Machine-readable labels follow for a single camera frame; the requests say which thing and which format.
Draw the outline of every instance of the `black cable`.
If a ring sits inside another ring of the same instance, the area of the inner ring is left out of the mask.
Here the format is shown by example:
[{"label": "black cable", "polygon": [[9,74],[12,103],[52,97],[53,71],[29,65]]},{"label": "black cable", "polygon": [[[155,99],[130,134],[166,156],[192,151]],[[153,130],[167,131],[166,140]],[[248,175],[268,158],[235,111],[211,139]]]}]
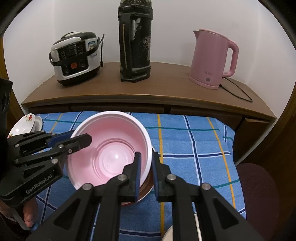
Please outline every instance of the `black cable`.
[{"label": "black cable", "polygon": [[104,42],[104,36],[105,36],[105,34],[103,34],[103,37],[102,37],[102,39],[100,41],[100,43],[102,42],[102,45],[101,45],[101,67],[104,66],[104,64],[103,64],[103,42]]},{"label": "black cable", "polygon": [[239,88],[246,96],[249,97],[249,100],[248,99],[245,99],[245,98],[242,98],[242,97],[239,97],[237,96],[236,94],[233,94],[232,92],[230,92],[228,89],[226,89],[225,87],[223,87],[221,84],[219,84],[219,87],[221,87],[222,89],[226,90],[228,93],[232,94],[233,96],[239,98],[239,99],[242,99],[242,100],[245,100],[245,101],[248,101],[248,102],[253,102],[252,98],[246,93],[244,92],[236,83],[232,82],[229,78],[227,77],[223,77],[224,79],[227,79],[229,82],[233,83],[237,88]]}]

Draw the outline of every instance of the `white rice cooker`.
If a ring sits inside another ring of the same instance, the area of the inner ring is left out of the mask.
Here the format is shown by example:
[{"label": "white rice cooker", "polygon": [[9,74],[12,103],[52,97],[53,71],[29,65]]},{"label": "white rice cooker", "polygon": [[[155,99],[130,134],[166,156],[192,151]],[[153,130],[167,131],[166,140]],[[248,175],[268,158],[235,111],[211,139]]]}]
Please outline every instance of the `white rice cooker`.
[{"label": "white rice cooker", "polygon": [[71,32],[55,42],[50,49],[49,60],[60,84],[73,85],[95,76],[103,66],[100,41],[92,32]]}]

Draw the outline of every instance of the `human hand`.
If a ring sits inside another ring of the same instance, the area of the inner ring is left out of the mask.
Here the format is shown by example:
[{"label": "human hand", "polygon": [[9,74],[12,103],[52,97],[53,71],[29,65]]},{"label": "human hand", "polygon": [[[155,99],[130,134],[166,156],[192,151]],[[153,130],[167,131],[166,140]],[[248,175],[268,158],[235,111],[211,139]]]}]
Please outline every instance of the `human hand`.
[{"label": "human hand", "polygon": [[[13,218],[9,209],[10,208],[2,200],[0,200],[0,213],[8,218]],[[32,198],[24,204],[23,212],[25,224],[31,228],[33,223],[36,221],[38,214],[38,204],[36,198]]]}]

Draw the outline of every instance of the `white wall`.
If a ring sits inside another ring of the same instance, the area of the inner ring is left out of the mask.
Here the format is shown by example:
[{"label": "white wall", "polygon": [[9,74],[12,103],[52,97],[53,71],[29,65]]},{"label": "white wall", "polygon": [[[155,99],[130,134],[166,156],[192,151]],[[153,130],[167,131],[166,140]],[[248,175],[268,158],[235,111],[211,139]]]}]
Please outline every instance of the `white wall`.
[{"label": "white wall", "polygon": [[[118,5],[119,0],[33,0],[4,34],[6,67],[19,103],[54,74],[48,53],[65,33],[105,33],[103,60],[119,61]],[[234,78],[248,84],[280,117],[296,80],[296,51],[258,0],[154,0],[152,6],[151,61],[190,66],[193,30],[220,32],[239,46]]]},{"label": "white wall", "polygon": [[48,53],[53,38],[54,0],[33,0],[4,33],[4,57],[19,103],[54,75]]}]

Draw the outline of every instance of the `kettle spout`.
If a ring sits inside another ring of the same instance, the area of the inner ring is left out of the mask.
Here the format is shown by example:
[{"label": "kettle spout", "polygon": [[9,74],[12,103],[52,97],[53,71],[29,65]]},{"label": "kettle spout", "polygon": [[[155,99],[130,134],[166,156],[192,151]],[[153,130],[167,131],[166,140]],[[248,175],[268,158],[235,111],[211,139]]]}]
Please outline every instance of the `kettle spout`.
[{"label": "kettle spout", "polygon": [[197,39],[197,38],[198,38],[198,35],[200,34],[200,32],[199,32],[198,30],[194,30],[193,32],[194,32],[195,37],[196,37],[196,39]]}]

